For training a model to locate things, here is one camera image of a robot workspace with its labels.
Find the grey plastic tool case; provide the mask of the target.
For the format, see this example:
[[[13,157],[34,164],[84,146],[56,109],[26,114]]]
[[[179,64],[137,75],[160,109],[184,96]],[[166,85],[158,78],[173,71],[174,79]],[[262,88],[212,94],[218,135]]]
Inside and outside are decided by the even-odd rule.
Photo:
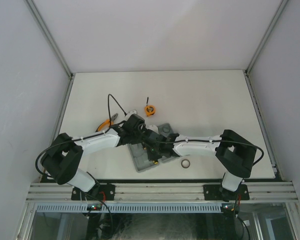
[[[128,145],[128,149],[138,173],[177,157],[172,148],[179,134],[172,130],[170,124],[147,126],[145,123],[138,123],[133,135],[136,140]]]

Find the black tape roll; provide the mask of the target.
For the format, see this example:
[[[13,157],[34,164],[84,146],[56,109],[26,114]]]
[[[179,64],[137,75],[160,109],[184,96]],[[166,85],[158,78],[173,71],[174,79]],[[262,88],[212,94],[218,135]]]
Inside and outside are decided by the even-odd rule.
[[[184,168],[184,169],[189,168],[190,165],[191,165],[191,163],[190,163],[190,161],[189,161],[188,159],[183,159],[183,160],[181,161],[181,166],[182,166],[182,168]]]

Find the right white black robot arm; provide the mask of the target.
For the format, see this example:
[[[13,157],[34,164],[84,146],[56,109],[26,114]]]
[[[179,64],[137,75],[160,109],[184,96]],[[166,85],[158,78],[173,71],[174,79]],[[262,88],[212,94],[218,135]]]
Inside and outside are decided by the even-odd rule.
[[[146,128],[140,133],[142,143],[158,158],[204,156],[219,160],[226,169],[219,186],[219,197],[225,202],[235,199],[243,180],[251,176],[260,149],[229,129],[210,137],[189,137],[178,133],[164,136]]]

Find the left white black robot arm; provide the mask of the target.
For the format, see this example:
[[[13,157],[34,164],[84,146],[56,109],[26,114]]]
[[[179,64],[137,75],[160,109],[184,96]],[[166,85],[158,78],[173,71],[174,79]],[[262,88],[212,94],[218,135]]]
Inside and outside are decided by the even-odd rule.
[[[83,157],[103,149],[116,148],[141,141],[139,125],[145,120],[133,113],[127,120],[87,136],[71,137],[61,133],[35,160],[42,176],[53,178],[58,185],[69,184],[81,190],[88,200],[99,196],[100,183],[89,172],[80,169]]]

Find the orange black pliers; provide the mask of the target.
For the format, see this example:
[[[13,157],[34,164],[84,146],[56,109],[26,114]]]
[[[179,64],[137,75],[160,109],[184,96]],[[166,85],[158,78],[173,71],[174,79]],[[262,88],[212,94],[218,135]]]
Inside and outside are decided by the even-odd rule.
[[[108,128],[110,125],[113,125],[115,120],[118,118],[118,113],[112,115],[109,119],[102,122],[96,129],[96,132],[100,132],[101,130]]]

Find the orange tape measure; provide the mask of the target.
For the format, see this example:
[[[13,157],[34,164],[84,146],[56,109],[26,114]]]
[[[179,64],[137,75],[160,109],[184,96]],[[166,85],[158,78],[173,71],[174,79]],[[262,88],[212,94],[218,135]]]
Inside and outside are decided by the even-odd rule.
[[[156,113],[156,108],[153,105],[146,105],[144,107],[145,115],[147,117],[153,116]]]

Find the right aluminium frame post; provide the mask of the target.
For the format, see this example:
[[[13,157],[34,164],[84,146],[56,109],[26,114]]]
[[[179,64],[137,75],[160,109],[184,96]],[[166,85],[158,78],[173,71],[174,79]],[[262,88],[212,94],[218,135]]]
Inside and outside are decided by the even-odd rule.
[[[289,0],[281,0],[273,17],[271,18],[269,25],[267,26],[256,50],[254,51],[254,54],[252,55],[252,58],[246,68],[246,70],[244,71],[246,75],[249,75],[250,72],[253,70],[257,60],[259,59],[259,56],[261,54],[261,52],[263,51],[264,47],[266,46],[268,40],[270,39],[273,31],[275,30],[279,20],[281,19],[282,14],[284,13],[288,3],[290,1]]]

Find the aluminium frame post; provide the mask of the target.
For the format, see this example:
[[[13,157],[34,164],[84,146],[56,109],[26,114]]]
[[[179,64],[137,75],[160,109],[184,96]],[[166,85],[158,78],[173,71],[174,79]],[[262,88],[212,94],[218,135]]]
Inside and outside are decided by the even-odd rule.
[[[73,78],[73,73],[63,56],[57,42],[55,41],[51,31],[48,28],[48,25],[46,24],[44,18],[42,17],[42,14],[40,13],[36,3],[34,0],[24,0],[25,5],[27,6],[30,14],[32,15],[34,21],[38,25],[40,31],[42,32],[43,36],[45,37],[48,45],[50,46],[52,52],[55,54],[57,60],[61,64],[65,74],[67,75],[68,79],[71,80]]]
[[[252,55],[252,58],[246,68],[246,70],[244,71],[246,75],[249,75],[250,72],[253,70],[257,60],[259,59],[259,56],[261,54],[261,52],[263,51],[264,47],[266,46],[268,40],[270,39],[273,31],[275,30],[279,20],[281,19],[282,14],[284,13],[288,3],[290,1],[289,0],[281,0],[273,17],[271,18],[269,25],[267,26],[256,50],[254,51],[254,54]]]

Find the aluminium front rail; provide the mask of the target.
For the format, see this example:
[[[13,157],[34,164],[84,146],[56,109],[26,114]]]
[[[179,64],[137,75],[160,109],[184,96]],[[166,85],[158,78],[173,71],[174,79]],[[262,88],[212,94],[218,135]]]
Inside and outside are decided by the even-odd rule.
[[[116,183],[114,202],[208,202],[209,193],[204,186],[213,183]],[[246,182],[251,203],[297,202],[298,197],[292,182]],[[71,201],[78,193],[70,185],[56,183],[33,183],[26,201],[57,202]]]

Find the left aluminium frame post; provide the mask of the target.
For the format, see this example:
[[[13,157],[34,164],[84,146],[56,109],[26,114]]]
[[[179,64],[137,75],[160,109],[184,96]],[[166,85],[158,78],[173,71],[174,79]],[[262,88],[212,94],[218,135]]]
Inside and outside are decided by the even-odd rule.
[[[34,21],[38,25],[40,31],[42,32],[43,36],[45,37],[48,45],[50,46],[52,52],[55,54],[57,60],[61,64],[65,74],[67,75],[68,79],[71,80],[73,78],[73,73],[63,56],[57,42],[55,41],[51,31],[48,28],[48,25],[46,24],[44,18],[42,17],[42,14],[40,13],[36,3],[34,0],[24,0],[25,5],[27,6],[30,14],[32,15]]]

